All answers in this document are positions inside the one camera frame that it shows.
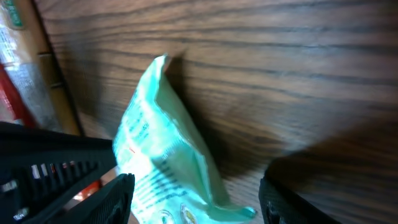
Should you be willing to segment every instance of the black plastic object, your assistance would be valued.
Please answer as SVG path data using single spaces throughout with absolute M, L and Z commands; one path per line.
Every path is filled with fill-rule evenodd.
M 74 195 L 115 166 L 110 140 L 0 123 L 0 223 L 47 223 Z M 113 184 L 134 190 L 134 184 Z M 109 203 L 121 203 L 109 191 L 97 194 L 108 195 L 103 197 L 108 202 L 113 198 Z M 101 204 L 94 213 L 104 207 L 112 206 Z
M 259 200 L 265 224 L 339 223 L 278 183 L 267 172 L 261 179 Z
M 127 223 L 133 191 L 134 176 L 121 174 L 106 184 L 99 192 L 49 223 Z

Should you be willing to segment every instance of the wooden surface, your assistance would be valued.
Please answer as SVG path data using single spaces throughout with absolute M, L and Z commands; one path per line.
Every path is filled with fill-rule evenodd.
M 398 5 L 37 0 L 89 136 L 112 138 L 157 55 L 232 199 L 282 183 L 343 223 L 398 223 Z M 262 223 L 259 214 L 253 223 Z

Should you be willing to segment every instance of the mint green package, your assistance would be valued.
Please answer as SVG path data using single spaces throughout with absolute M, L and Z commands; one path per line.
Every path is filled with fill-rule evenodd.
M 143 223 L 245 223 L 157 57 L 141 77 L 113 143 L 119 173 L 136 176 L 131 211 Z

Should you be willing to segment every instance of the packaged item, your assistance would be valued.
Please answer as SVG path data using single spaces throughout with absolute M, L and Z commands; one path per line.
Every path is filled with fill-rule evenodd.
M 140 223 L 244 223 L 256 212 L 231 203 L 211 154 L 162 73 L 145 71 L 124 113 L 113 150 L 119 173 L 133 173 L 131 210 Z
M 35 121 L 0 64 L 0 121 L 34 128 Z
M 0 62 L 38 128 L 62 131 L 39 68 L 37 47 L 15 0 L 0 0 Z

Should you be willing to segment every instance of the wood grain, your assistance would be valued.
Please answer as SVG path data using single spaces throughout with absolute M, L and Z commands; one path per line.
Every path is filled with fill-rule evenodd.
M 338 221 L 397 223 L 396 1 L 36 3 L 87 135 L 115 135 L 167 52 L 235 202 L 260 211 L 279 158 L 272 173 Z

